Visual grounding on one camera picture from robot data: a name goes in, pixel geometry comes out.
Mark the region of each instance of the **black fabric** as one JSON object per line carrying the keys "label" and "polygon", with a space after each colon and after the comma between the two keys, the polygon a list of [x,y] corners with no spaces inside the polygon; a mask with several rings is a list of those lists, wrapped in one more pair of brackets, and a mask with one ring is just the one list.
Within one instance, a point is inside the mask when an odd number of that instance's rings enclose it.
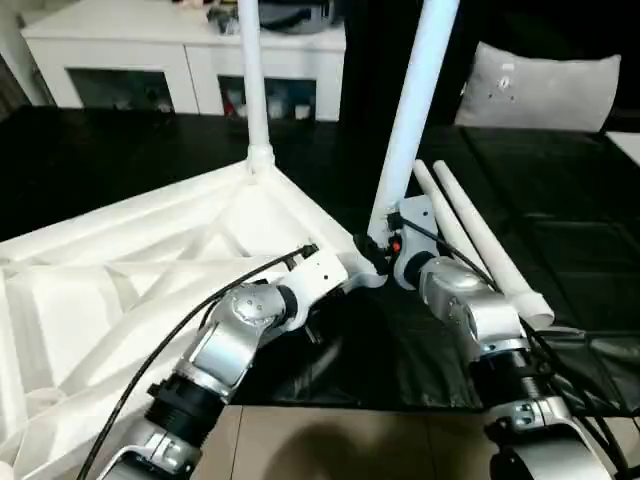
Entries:
{"label": "black fabric", "polygon": [[[25,142],[34,131],[39,141]],[[324,123],[271,133],[289,178],[364,232],[379,142]],[[21,152],[4,162],[0,240],[241,160],[247,141],[246,124],[217,117],[23,108],[0,123],[0,144]],[[601,411],[640,413],[640,169],[606,137],[577,133],[431,128],[419,154],[447,161],[557,325],[580,329],[546,337],[617,406],[598,401]],[[259,353],[236,402],[482,407],[449,330],[391,282],[328,298],[309,327]]]}

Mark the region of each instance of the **black cable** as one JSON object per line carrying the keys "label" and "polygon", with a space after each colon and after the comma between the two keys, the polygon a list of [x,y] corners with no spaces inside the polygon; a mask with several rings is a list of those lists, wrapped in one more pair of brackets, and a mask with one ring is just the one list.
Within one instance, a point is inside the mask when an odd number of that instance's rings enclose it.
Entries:
{"label": "black cable", "polygon": [[441,246],[445,247],[446,249],[448,249],[456,257],[458,257],[460,260],[462,260],[464,263],[466,263],[467,266],[469,268],[471,268],[471,270],[473,270],[482,280],[484,280],[484,282],[487,285],[489,285],[491,288],[493,288],[496,292],[502,293],[502,291],[500,290],[500,287],[498,287],[498,284],[493,280],[493,278],[491,278],[489,275],[487,275],[480,267],[478,267],[474,262],[472,262],[469,257],[467,257],[464,253],[462,253],[456,247],[451,245],[446,240],[443,240],[442,238],[440,238],[435,233],[432,233],[429,230],[426,230],[426,229],[422,228],[417,223],[413,223],[411,220],[407,220],[404,217],[399,217],[399,218],[400,218],[400,221],[403,224],[405,224],[407,227],[411,227],[416,232],[421,233],[425,237],[430,238],[434,242],[436,242],[439,245],[441,245]]}
{"label": "black cable", "polygon": [[593,423],[591,423],[589,419],[585,417],[576,417],[576,419],[580,422],[580,424],[582,424],[584,429],[587,432],[589,432],[589,434],[593,437],[593,439],[596,442],[598,442],[598,445],[600,445],[600,448],[602,448],[602,450],[604,450],[605,453],[609,452],[610,450],[609,443],[605,440],[605,438],[598,431],[598,429],[594,427]]}
{"label": "black cable", "polygon": [[287,253],[286,255],[283,255],[274,260],[271,260],[270,262],[267,262],[264,265],[254,270],[251,270],[248,273],[245,273],[244,275],[237,278],[233,282],[229,283],[225,287],[221,288],[217,292],[209,295],[206,299],[200,302],[193,310],[191,310],[173,328],[173,330],[169,332],[169,334],[160,342],[160,344],[158,344],[158,346],[151,352],[151,354],[147,357],[147,359],[142,363],[138,371],[135,373],[135,375],[133,376],[133,378],[127,385],[127,387],[124,389],[124,392],[122,392],[122,395],[120,396],[120,399],[116,403],[116,406],[111,411],[111,415],[109,415],[109,418],[105,422],[104,427],[102,427],[102,430],[98,434],[95,442],[93,442],[93,446],[91,447],[91,450],[87,455],[87,458],[82,464],[82,468],[80,469],[80,472],[78,472],[78,476],[76,477],[76,480],[85,480],[87,478],[87,475],[89,474],[89,470],[91,469],[93,462],[95,462],[96,457],[98,456],[98,452],[100,451],[100,448],[102,447],[104,441],[106,440],[107,435],[109,435],[109,432],[113,428],[113,425],[115,424],[115,421],[118,418],[120,411],[124,407],[124,404],[126,403],[126,401],[129,399],[129,396],[133,392],[134,388],[136,387],[136,385],[138,384],[138,382],[140,381],[144,373],[147,371],[147,369],[151,366],[151,364],[155,361],[155,359],[158,358],[162,350],[164,350],[165,347],[169,345],[171,340],[173,340],[173,338],[180,332],[180,330],[182,330],[204,307],[206,307],[209,304],[215,303],[216,300],[218,300],[222,295],[227,293],[232,288],[239,286],[243,282],[246,282],[247,280],[249,280],[251,277],[265,270],[268,270],[269,268],[277,265],[280,262],[283,262],[285,260],[288,260],[289,258],[293,258],[301,254],[303,256],[306,256],[306,254],[312,253],[313,251],[315,251],[314,246],[305,245],[304,247],[300,247],[297,250],[294,250],[293,252]]}
{"label": "black cable", "polygon": [[202,319],[200,320],[200,325],[198,325],[198,330],[202,330],[204,326],[207,324],[207,320],[211,316],[211,312],[213,312],[213,309],[217,304],[218,302],[211,302],[211,304],[204,311],[204,315],[202,315]]}
{"label": "black cable", "polygon": [[[503,293],[500,287],[498,287],[498,284],[489,275],[487,275],[478,265],[476,265],[473,261],[471,261],[469,257],[463,254],[460,250],[458,250],[456,247],[451,245],[449,242],[447,242],[446,240],[443,240],[438,235],[422,228],[420,225],[412,222],[411,220],[407,220],[406,218],[400,215],[398,215],[395,220],[399,220],[400,222],[402,222],[402,224],[412,228],[416,232],[421,233],[422,235],[424,235],[427,238],[430,238],[437,244],[447,248],[453,255],[460,258],[460,260],[466,263],[467,266],[471,268],[487,285],[493,288],[493,290],[495,290],[498,293]],[[536,332],[533,329],[533,327],[531,327],[531,325],[529,325],[523,319],[520,319],[520,324],[525,330],[527,336],[534,339],[538,343],[538,345],[545,351],[545,353],[551,358],[552,361],[550,363],[552,363],[554,368],[556,370],[561,369],[564,371],[561,374],[569,381],[573,389],[580,394],[583,401],[585,402],[585,407],[591,408],[593,410],[594,419],[596,420],[598,427],[600,427],[600,430],[602,430],[604,439],[606,439],[606,442],[608,443],[608,448],[605,449],[605,452],[607,453],[611,462],[615,465],[616,469],[618,470],[618,473],[620,474],[620,478],[624,480],[631,479],[631,476],[629,473],[630,472],[629,465],[627,463],[626,458],[624,457],[624,453],[622,452],[622,449],[620,448],[620,444],[618,443],[618,441],[615,438],[615,435],[611,431],[611,428],[609,428],[609,425],[604,421],[604,419],[601,416],[595,415],[596,407],[593,400],[589,397],[589,394],[587,393],[587,391],[584,388],[578,388],[577,385],[575,384],[575,383],[584,383],[584,379],[581,379],[580,381],[576,380],[576,377],[578,376],[576,372],[572,370],[570,367],[568,367],[562,361],[562,359],[551,348],[551,346],[549,346],[549,344],[542,337],[542,335]]]}

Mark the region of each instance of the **white cylinder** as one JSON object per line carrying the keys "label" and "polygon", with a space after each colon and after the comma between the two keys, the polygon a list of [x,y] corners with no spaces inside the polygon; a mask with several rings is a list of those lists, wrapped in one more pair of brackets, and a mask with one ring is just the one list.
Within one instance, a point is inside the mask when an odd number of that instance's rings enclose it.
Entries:
{"label": "white cylinder", "polygon": [[438,222],[438,227],[442,231],[445,240],[466,255],[469,260],[480,267],[484,273],[489,275],[487,267],[484,265],[482,259],[478,255],[478,252],[476,252],[476,249],[473,247],[473,244],[471,243],[471,240],[469,240],[464,228],[460,225],[458,217],[456,217],[456,214],[451,210],[449,202],[447,202],[447,199],[442,195],[440,188],[422,160],[416,160],[416,163],[413,165],[413,173],[415,174],[422,191],[431,200],[436,222]]}
{"label": "white cylinder", "polygon": [[269,146],[269,127],[260,59],[258,0],[239,0],[238,17],[244,57],[244,90],[247,98],[249,143],[254,147],[266,147]]}
{"label": "white cylinder", "polygon": [[458,0],[424,0],[368,234],[386,246],[386,217],[404,198],[456,18]]}
{"label": "white cylinder", "polygon": [[460,221],[507,299],[533,328],[540,329],[551,325],[554,318],[553,310],[542,295],[531,290],[449,167],[439,160],[433,168]]}

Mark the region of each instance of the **screw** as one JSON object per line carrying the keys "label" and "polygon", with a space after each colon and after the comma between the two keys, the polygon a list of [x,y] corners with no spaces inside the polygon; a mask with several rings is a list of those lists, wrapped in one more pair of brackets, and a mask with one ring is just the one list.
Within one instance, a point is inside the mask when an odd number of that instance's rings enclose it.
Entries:
{"label": "screw", "polygon": [[523,427],[525,425],[529,425],[531,423],[530,418],[516,418],[516,425],[519,427]]}

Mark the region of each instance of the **glass cabinet door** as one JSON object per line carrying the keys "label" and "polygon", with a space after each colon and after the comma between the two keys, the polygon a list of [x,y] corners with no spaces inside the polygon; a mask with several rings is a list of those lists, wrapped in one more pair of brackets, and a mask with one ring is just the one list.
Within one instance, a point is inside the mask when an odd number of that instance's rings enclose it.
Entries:
{"label": "glass cabinet door", "polygon": [[173,112],[163,72],[68,68],[85,107]]}

